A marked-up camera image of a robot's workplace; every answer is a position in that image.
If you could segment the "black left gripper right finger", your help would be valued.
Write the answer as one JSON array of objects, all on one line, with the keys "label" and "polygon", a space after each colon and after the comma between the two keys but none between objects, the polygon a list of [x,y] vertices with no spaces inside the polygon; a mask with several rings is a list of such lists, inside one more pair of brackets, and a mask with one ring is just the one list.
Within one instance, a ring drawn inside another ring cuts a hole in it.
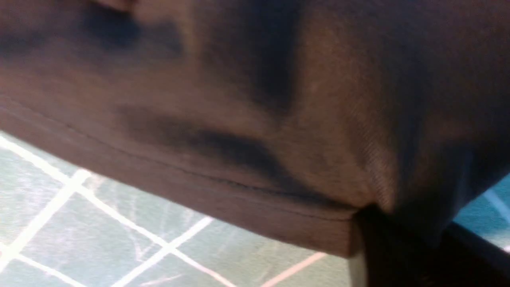
[{"label": "black left gripper right finger", "polygon": [[419,287],[508,287],[509,253],[453,223],[436,249],[426,253]]}]

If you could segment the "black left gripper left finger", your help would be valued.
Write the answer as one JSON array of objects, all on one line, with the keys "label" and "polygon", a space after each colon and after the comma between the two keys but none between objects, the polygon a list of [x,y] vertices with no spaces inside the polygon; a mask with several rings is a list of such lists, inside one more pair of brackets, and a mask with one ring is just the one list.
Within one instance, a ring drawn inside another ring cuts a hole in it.
[{"label": "black left gripper left finger", "polygon": [[413,287],[406,261],[406,234],[375,206],[353,218],[348,267],[352,287]]}]

